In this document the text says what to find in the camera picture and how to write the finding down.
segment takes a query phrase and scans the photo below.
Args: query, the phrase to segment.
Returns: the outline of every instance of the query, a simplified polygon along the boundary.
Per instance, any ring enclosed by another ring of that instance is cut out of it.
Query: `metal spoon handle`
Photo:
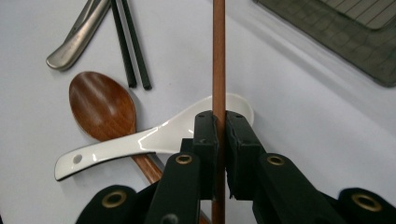
[[[53,69],[65,70],[69,68],[87,47],[93,34],[98,28],[107,10],[110,8],[109,0],[102,0],[91,16],[85,20],[78,31],[57,48],[47,58],[47,65]]]

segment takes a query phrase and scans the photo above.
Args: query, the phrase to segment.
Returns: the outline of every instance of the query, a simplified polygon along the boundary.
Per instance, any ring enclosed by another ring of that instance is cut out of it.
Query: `brass grommet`
[[[267,158],[267,161],[273,165],[283,165],[285,164],[285,161],[278,156],[270,156]]]
[[[178,217],[175,214],[166,214],[165,216],[163,216],[163,218],[161,219],[161,224],[177,224],[178,223]]]
[[[182,165],[189,164],[190,162],[192,162],[192,156],[180,155],[180,156],[176,157],[176,162],[178,164],[182,164]]]
[[[110,200],[112,197],[117,197],[117,200]],[[114,208],[122,205],[126,200],[126,193],[123,190],[115,190],[108,193],[102,200],[102,206],[105,208]]]
[[[376,199],[367,194],[352,194],[352,201],[359,207],[369,210],[371,212],[379,212],[382,210],[382,205]]]

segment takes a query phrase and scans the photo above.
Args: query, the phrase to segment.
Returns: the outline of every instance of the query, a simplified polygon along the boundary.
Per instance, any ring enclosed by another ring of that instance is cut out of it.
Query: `copper rod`
[[[217,118],[219,160],[216,195],[212,201],[212,223],[225,223],[225,0],[213,2],[213,115]]]

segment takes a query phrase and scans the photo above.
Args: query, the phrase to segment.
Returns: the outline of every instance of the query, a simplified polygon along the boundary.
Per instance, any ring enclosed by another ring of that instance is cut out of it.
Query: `spoon bowl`
[[[96,72],[78,74],[70,83],[69,101],[80,128],[101,142],[136,132],[134,101],[110,77]],[[132,159],[150,183],[161,178],[161,170],[147,154]]]

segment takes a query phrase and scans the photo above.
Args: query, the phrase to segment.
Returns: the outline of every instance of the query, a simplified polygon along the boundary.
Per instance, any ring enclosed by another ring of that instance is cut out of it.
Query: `gray tray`
[[[396,85],[396,0],[254,0],[383,86]]]

